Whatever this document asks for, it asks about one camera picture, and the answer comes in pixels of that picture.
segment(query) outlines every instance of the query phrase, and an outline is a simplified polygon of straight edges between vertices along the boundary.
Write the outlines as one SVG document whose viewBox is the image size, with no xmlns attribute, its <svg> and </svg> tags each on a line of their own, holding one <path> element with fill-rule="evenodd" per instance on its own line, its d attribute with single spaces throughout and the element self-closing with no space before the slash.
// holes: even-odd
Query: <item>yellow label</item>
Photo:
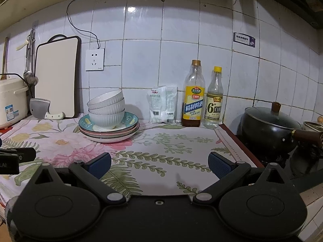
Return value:
<svg viewBox="0 0 323 242">
<path fill-rule="evenodd" d="M 203 108 L 204 88 L 200 86 L 186 86 L 183 104 L 183 118 L 201 120 Z"/>
<path fill-rule="evenodd" d="M 220 119 L 222 95 L 206 94 L 206 108 L 204 119 L 217 121 Z"/>
</svg>

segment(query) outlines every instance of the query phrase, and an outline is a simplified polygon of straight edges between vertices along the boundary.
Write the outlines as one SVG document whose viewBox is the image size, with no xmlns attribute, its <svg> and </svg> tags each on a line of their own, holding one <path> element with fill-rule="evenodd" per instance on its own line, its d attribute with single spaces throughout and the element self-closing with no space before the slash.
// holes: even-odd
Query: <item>white bowl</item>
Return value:
<svg viewBox="0 0 323 242">
<path fill-rule="evenodd" d="M 120 124 L 121 120 L 124 117 L 124 110 L 117 114 L 111 115 L 97 115 L 89 113 L 91 122 L 100 126 L 100 127 L 114 127 Z"/>
<path fill-rule="evenodd" d="M 97 109 L 89 109 L 88 111 L 92 114 L 97 114 L 97 115 L 111 115 L 111 114 L 117 114 L 122 112 L 122 110 L 124 110 L 124 98 L 114 104 L 105 106 L 105 107 L 101 107 L 101 108 L 97 108 Z"/>
<path fill-rule="evenodd" d="M 105 94 L 99 95 L 88 101 L 90 110 L 106 107 L 121 101 L 123 98 L 122 90 L 113 90 Z"/>
</svg>

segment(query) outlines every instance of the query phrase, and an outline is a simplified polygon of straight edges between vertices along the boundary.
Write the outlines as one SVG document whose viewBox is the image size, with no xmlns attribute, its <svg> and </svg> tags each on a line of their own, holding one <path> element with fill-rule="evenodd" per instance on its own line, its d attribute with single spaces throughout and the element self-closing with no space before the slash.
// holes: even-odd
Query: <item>cutting board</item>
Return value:
<svg viewBox="0 0 323 242">
<path fill-rule="evenodd" d="M 59 34 L 36 51 L 35 98 L 50 101 L 49 113 L 63 112 L 66 117 L 75 115 L 75 70 L 80 68 L 81 39 Z"/>
</svg>

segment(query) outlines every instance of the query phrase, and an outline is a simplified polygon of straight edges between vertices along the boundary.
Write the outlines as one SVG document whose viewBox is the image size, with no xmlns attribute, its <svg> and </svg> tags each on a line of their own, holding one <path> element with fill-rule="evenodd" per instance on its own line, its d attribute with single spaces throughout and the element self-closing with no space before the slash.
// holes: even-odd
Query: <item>cleaver handle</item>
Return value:
<svg viewBox="0 0 323 242">
<path fill-rule="evenodd" d="M 65 117 L 65 114 L 63 112 L 58 113 L 56 115 L 52 115 L 49 112 L 46 112 L 44 119 L 51 119 L 51 120 L 61 120 Z"/>
</svg>

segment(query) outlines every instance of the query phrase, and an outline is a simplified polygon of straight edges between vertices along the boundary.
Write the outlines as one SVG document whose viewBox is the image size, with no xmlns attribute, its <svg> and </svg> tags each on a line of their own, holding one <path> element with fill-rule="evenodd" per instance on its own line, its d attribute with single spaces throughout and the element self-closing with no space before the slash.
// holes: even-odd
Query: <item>cooking wine bottle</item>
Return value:
<svg viewBox="0 0 323 242">
<path fill-rule="evenodd" d="M 200 60 L 192 60 L 191 70 L 184 82 L 181 123 L 199 127 L 201 123 L 205 81 Z"/>
<path fill-rule="evenodd" d="M 203 125 L 214 129 L 219 125 L 223 99 L 223 86 L 221 82 L 222 67 L 214 67 L 214 75 L 207 89 Z"/>
</svg>

